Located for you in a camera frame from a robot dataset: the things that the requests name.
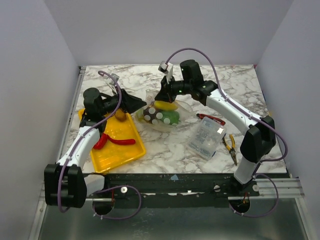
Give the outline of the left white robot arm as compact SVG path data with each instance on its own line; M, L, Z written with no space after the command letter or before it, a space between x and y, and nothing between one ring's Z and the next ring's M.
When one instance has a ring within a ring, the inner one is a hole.
M91 87L83 93L84 111L77 137L57 163L44 169L45 202L59 208L81 208L90 194L82 168L94 145L103 139L108 120L117 110L132 114L146 102L119 89L113 95Z

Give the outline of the clear zip top bag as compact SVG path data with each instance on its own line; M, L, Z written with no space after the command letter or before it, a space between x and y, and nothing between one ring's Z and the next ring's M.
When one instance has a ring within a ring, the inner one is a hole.
M157 90L146 90L146 106L135 113L137 121L161 132L170 132L194 114L192 107L176 100L173 103L155 100Z

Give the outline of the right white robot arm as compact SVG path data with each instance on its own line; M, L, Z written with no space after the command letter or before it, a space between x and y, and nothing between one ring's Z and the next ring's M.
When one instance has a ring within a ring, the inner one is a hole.
M199 64L193 59L180 63L182 80L175 80L171 63L162 62L158 69L165 76L155 100L173 103L178 95L190 95L221 114L242 133L242 159L233 174L235 180L230 183L230 191L236 196L243 195L248 190L247 183L258 169L259 161L276 144L274 120L249 111L219 89L217 82L205 80Z

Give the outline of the green bell pepper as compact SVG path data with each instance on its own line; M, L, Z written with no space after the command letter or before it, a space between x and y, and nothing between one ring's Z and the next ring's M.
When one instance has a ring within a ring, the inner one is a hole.
M164 124L177 125L180 121L180 114L177 111L162 111L160 119Z

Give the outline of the dark red apple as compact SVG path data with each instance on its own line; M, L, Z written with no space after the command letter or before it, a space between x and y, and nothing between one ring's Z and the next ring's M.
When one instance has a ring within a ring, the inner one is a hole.
M157 125L163 118L162 110L155 108L153 106L147 107L142 112L143 118L147 123Z

